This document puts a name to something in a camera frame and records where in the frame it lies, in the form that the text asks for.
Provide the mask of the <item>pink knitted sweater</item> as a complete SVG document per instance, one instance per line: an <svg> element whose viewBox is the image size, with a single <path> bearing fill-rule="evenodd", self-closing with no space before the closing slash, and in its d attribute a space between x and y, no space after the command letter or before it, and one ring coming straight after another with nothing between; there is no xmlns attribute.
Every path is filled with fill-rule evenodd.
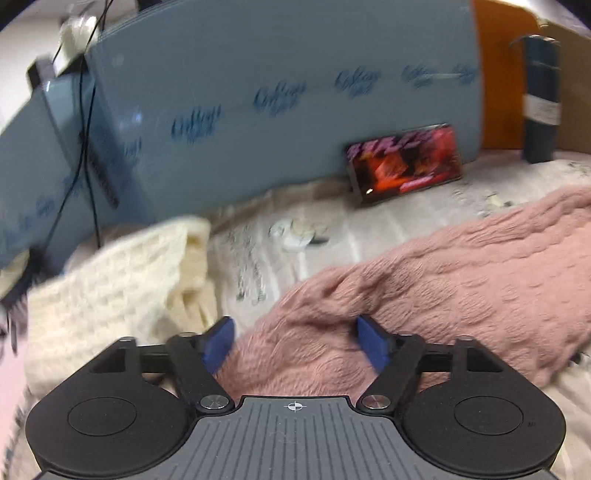
<svg viewBox="0 0 591 480"><path fill-rule="evenodd" d="M433 343L476 338L546 385L590 340L589 188L319 272L238 339L217 380L233 398L358 398L376 376L353 338L362 314Z"/></svg>

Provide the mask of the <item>cream knitted sweater folded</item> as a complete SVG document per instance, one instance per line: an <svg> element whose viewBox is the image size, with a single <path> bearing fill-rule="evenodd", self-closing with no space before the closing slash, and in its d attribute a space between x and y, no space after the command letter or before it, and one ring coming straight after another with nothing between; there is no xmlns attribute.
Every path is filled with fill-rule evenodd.
<svg viewBox="0 0 591 480"><path fill-rule="evenodd" d="M211 225L179 217L126 235L28 295L24 371L36 398L115 340L162 343L218 319L208 275Z"/></svg>

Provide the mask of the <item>printed grey bed sheet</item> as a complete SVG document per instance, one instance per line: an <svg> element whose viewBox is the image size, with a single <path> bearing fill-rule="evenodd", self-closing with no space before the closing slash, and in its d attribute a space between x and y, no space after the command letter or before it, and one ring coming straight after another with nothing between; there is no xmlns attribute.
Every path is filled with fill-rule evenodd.
<svg viewBox="0 0 591 480"><path fill-rule="evenodd" d="M590 159L562 154L530 164L516 152L485 152L467 164L460 180L360 207L349 184L326 180L292 186L221 208L207 219L208 275L218 318L235 321L236 337L249 333L281 298L324 270L377 258L408 241L439 230L483 220L537 202L567 187L590 190ZM145 228L132 224L103 231L101 246L81 243L61 275L107 244ZM39 468L24 436L24 423L39 399L29 391L24 371L28 342L1 350L1 475L31 479ZM564 479L590 475L590 375L568 363L539 386L558 402L567 437L554 469Z"/></svg>

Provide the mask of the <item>black smartphone showing video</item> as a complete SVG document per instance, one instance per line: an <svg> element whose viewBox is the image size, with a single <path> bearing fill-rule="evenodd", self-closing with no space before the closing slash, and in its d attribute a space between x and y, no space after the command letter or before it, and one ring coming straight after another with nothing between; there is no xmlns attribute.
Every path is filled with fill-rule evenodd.
<svg viewBox="0 0 591 480"><path fill-rule="evenodd" d="M455 131L447 123L349 143L344 153L349 182L362 205L377 204L463 176Z"/></svg>

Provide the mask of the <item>light blue foam board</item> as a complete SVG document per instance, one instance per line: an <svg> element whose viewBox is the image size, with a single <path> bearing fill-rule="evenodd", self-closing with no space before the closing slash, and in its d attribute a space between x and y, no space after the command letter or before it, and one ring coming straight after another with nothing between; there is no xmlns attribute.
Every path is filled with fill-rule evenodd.
<svg viewBox="0 0 591 480"><path fill-rule="evenodd" d="M153 216L89 76L36 89L1 135L1 262L44 251L57 272L95 229Z"/></svg>
<svg viewBox="0 0 591 480"><path fill-rule="evenodd" d="M481 142L468 1L171 1L88 52L154 217L342 175L353 142L448 123Z"/></svg>

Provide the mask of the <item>dark blue vacuum bottle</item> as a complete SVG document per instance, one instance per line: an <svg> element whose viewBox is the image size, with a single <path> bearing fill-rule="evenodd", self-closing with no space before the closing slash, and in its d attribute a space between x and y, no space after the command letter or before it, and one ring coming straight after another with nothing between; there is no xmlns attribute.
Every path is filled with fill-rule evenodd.
<svg viewBox="0 0 591 480"><path fill-rule="evenodd" d="M561 123L560 43L531 34L519 37L513 44L523 48L526 77L522 158L530 164L544 163L554 157Z"/></svg>

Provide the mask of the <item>orange cardboard panel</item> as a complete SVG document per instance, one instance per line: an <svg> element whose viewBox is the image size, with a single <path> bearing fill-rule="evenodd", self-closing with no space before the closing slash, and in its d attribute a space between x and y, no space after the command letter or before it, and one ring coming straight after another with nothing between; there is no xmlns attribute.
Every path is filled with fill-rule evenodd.
<svg viewBox="0 0 591 480"><path fill-rule="evenodd" d="M526 75L520 39L539 35L534 13L501 1L475 0L482 77L482 147L520 150Z"/></svg>

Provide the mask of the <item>brown cardboard panel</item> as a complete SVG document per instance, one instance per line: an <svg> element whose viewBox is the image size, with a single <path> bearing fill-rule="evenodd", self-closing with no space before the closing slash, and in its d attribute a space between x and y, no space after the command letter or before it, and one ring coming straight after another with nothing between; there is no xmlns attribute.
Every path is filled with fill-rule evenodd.
<svg viewBox="0 0 591 480"><path fill-rule="evenodd" d="M560 43L562 111L556 148L589 154L590 34L580 34L550 20L541 21L541 32Z"/></svg>

